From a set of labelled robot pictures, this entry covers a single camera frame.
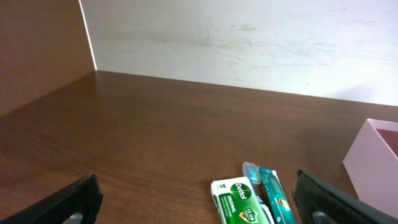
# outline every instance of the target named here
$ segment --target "wood grain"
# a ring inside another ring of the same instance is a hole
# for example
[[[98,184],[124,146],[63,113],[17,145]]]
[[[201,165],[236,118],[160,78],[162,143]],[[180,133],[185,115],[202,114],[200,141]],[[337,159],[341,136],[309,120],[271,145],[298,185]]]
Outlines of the wood grain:
[[[244,161],[297,169],[355,195],[342,160],[366,118],[398,108],[230,86],[92,73],[0,119],[0,218],[90,172],[98,223],[219,223],[212,180]]]
[[[92,71],[78,0],[0,2],[0,116]]]

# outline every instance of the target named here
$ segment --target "toothbrush packaging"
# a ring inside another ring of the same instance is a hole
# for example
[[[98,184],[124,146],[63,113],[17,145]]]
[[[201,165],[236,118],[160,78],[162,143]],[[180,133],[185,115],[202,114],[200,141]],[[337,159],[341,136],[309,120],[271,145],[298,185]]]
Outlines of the toothbrush packaging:
[[[222,224],[269,224],[247,177],[213,181],[211,194]]]
[[[258,169],[276,224],[295,224],[293,213],[287,203],[276,171],[261,166]]]

